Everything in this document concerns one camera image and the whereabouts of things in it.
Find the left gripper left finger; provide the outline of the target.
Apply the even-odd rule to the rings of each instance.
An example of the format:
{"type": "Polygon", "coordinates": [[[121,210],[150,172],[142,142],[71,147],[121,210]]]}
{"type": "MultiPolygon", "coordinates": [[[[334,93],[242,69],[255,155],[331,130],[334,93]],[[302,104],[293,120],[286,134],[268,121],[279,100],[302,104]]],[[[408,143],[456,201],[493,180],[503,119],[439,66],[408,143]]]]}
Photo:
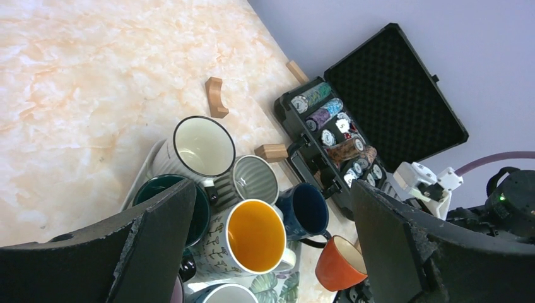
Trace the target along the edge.
{"type": "Polygon", "coordinates": [[[149,200],[48,242],[1,248],[2,302],[170,302],[196,187],[149,200]]]}

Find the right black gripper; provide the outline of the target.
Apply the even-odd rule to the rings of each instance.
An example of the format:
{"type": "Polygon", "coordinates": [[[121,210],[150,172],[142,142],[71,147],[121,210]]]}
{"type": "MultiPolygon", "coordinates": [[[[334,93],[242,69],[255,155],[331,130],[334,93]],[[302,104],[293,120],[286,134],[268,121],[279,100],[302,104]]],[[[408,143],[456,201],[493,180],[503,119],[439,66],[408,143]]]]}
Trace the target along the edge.
{"type": "Polygon", "coordinates": [[[506,241],[534,244],[534,171],[504,167],[486,185],[481,206],[450,210],[446,221],[506,241]]]}

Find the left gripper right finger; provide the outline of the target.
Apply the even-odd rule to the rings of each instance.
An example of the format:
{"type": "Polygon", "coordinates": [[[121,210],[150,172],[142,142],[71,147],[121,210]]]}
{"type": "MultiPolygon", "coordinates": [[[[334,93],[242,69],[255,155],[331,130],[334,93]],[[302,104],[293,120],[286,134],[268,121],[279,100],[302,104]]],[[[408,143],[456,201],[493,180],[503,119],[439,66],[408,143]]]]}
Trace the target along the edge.
{"type": "Polygon", "coordinates": [[[534,301],[534,246],[453,225],[365,181],[351,196],[376,302],[534,301]]]}

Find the lilac purple mug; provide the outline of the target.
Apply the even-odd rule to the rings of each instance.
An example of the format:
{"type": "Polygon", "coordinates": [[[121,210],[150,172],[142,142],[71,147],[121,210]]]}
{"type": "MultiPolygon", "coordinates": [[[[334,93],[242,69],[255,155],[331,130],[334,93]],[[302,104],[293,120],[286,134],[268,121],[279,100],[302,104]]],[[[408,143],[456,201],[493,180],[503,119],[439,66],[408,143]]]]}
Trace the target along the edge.
{"type": "Polygon", "coordinates": [[[181,277],[178,275],[175,280],[170,303],[184,303],[184,300],[185,300],[184,283],[181,277]]]}

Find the orange red mug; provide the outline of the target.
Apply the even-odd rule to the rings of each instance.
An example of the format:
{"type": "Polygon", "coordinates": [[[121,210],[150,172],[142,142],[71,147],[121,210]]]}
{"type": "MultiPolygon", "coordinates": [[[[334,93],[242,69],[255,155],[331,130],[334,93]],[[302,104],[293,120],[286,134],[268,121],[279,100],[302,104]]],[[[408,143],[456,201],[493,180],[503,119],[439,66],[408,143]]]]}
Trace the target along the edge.
{"type": "Polygon", "coordinates": [[[323,248],[315,275],[319,283],[331,292],[350,288],[368,277],[362,253],[339,235],[334,235],[323,248]]]}

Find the dark green mug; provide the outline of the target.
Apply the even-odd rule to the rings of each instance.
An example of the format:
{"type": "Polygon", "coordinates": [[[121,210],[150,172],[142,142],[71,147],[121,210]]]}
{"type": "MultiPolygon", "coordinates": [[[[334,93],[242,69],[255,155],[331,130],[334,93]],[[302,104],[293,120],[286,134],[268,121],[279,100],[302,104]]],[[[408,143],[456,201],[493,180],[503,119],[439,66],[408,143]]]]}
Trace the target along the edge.
{"type": "MultiPolygon", "coordinates": [[[[179,181],[186,180],[187,178],[177,174],[164,174],[153,177],[146,181],[141,188],[137,191],[132,205],[136,206],[152,197],[156,194],[164,191],[170,186],[178,183],[179,181]]],[[[209,221],[211,218],[211,209],[209,198],[204,190],[196,185],[196,202],[194,205],[194,211],[192,220],[190,223],[187,240],[185,247],[192,247],[197,244],[206,234],[208,230],[209,221]]]]}

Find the navy blue mug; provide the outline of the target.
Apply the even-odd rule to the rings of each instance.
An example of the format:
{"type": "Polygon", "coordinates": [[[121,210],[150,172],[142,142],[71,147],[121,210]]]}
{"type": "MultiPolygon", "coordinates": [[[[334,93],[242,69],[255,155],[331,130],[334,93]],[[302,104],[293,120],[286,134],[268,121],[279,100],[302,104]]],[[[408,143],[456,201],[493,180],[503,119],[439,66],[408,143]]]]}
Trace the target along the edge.
{"type": "Polygon", "coordinates": [[[322,249],[331,234],[327,231],[329,209],[322,193],[309,183],[299,183],[281,193],[275,206],[283,214],[286,238],[322,249]]]}

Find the white floral mug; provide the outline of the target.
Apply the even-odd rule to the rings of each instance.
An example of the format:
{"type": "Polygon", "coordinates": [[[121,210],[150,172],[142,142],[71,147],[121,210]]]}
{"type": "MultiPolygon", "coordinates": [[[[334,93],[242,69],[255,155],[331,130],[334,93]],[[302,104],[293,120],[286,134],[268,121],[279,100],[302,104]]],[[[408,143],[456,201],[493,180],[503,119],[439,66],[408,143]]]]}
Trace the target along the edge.
{"type": "Polygon", "coordinates": [[[198,275],[222,280],[293,269],[297,257],[286,245],[280,210],[246,199],[210,216],[192,255],[198,275]]]}

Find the white black-rimmed mug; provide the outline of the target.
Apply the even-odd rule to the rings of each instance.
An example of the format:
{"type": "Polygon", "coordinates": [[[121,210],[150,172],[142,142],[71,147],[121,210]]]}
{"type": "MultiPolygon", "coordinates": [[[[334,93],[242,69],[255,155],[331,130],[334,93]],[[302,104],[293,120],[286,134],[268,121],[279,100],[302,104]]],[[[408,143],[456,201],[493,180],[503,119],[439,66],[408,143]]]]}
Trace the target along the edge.
{"type": "Polygon", "coordinates": [[[233,167],[235,143],[224,126],[206,116],[189,116],[175,126],[151,164],[155,176],[178,174],[200,184],[212,204],[219,200],[215,179],[233,167]]]}

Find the grey striped mug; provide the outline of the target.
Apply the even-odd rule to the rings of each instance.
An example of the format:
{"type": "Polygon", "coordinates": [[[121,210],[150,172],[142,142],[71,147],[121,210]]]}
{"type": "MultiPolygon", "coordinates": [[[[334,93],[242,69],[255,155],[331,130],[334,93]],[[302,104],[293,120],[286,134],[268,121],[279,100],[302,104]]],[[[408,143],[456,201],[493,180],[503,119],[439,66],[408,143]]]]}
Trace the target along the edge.
{"type": "Polygon", "coordinates": [[[279,198],[279,184],[270,164],[255,155],[243,155],[224,175],[214,180],[218,200],[215,209],[224,210],[247,199],[259,199],[274,205],[279,198]]]}

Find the light blue mug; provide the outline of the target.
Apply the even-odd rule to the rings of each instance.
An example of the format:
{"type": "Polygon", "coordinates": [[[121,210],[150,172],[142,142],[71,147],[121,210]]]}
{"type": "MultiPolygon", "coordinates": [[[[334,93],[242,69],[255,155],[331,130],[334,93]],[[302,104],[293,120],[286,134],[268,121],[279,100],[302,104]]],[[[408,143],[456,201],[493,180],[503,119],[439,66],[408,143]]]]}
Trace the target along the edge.
{"type": "Polygon", "coordinates": [[[257,297],[237,283],[210,285],[184,299],[191,303],[258,303],[257,297]]]}

